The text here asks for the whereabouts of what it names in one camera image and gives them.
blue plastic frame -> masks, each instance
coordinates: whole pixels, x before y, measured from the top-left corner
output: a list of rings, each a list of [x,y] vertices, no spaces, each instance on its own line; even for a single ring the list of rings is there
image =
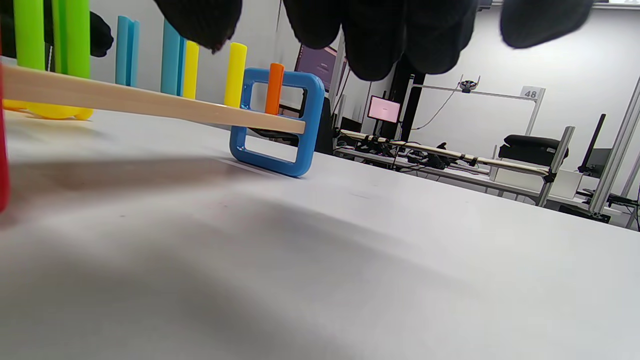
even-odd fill
[[[269,83],[269,70],[249,68],[244,71],[244,83],[241,107],[251,109],[251,95],[256,83]],[[305,122],[305,133],[296,134],[298,153],[296,161],[286,161],[259,152],[248,150],[245,147],[246,127],[232,126],[229,147],[236,159],[244,163],[266,168],[281,174],[299,177],[307,173],[311,167],[311,161],[316,149],[316,138],[320,115],[324,104],[324,85],[319,77],[304,72],[285,71],[283,86],[302,88],[307,90],[305,112],[300,120]]]

lime green tube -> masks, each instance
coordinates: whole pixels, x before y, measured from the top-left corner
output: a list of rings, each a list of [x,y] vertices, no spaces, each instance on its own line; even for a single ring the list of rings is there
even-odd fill
[[[44,70],[43,2],[13,0],[13,18],[18,65]]]
[[[91,78],[91,38],[89,0],[66,2],[67,74]]]
[[[67,73],[67,37],[65,31],[65,0],[51,0],[53,14],[53,54],[56,59],[56,72]]]

orange peg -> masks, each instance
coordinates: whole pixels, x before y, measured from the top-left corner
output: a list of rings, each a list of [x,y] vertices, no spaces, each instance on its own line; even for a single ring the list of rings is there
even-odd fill
[[[280,109],[280,94],[282,93],[282,81],[284,80],[284,65],[272,63],[269,68],[269,88],[267,89],[267,105],[264,112],[278,115]]]

desk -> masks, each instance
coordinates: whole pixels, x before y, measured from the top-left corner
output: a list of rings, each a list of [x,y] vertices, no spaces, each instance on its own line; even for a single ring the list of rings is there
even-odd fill
[[[640,356],[635,232],[175,119],[8,134],[2,360]]]
[[[375,154],[366,154],[366,153],[355,151],[355,150],[352,150],[352,149],[338,149],[338,150],[336,150],[336,152],[339,152],[341,154],[350,155],[350,156],[355,156],[357,158],[376,161],[378,163],[387,164],[387,165],[391,165],[394,162],[394,160],[392,158],[388,158],[386,156],[380,156],[380,155],[375,155]],[[415,166],[415,165],[416,164],[411,164],[406,159],[403,159],[403,158],[398,158],[396,160],[396,166],[398,166],[398,167],[412,167],[412,166]],[[489,175],[486,175],[486,174],[471,174],[470,172],[467,172],[467,171],[464,171],[464,170],[456,170],[454,168],[447,168],[447,169],[444,169],[444,170],[440,170],[440,169],[437,169],[437,168],[424,167],[424,168],[420,168],[420,169],[417,169],[417,170],[414,170],[414,171],[422,172],[423,174],[429,174],[429,175],[435,175],[435,176],[443,177],[445,179],[456,180],[456,181],[460,181],[462,183],[478,185],[478,186],[485,187],[487,189],[498,190],[500,192],[508,192],[508,193],[514,193],[516,195],[523,195],[523,196],[526,196],[526,197],[532,199],[533,201],[535,201],[535,199],[539,195],[538,192],[535,192],[535,191],[530,190],[530,189],[519,188],[517,186],[511,186],[511,185],[496,183],[495,181],[492,181],[489,178]],[[567,198],[564,198],[564,197],[549,195],[548,201],[556,202],[558,204],[567,204],[567,205],[580,206],[580,207],[582,207],[584,209],[587,208],[587,206],[582,203],[584,200],[580,199],[579,197],[574,197],[573,199],[567,199]],[[603,212],[604,212],[605,215],[609,215],[609,216],[622,215],[622,212],[620,212],[618,210],[615,210],[615,209],[612,209],[612,208],[605,208]]]

black cloth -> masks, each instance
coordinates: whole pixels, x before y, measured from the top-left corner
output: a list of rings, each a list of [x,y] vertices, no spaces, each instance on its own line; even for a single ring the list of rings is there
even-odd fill
[[[13,26],[13,0],[0,0],[0,24],[2,31],[2,55],[15,58],[15,28]],[[91,56],[101,58],[113,45],[111,28],[100,15],[91,12]],[[51,0],[44,0],[44,41],[53,45],[53,15]]]
[[[154,0],[184,37],[213,52],[231,39],[242,0]],[[376,81],[406,53],[425,74],[457,63],[474,30],[478,0],[283,0],[296,38],[321,49],[338,35],[356,76]],[[514,48],[532,47],[579,29],[593,0],[505,0],[500,29]]]

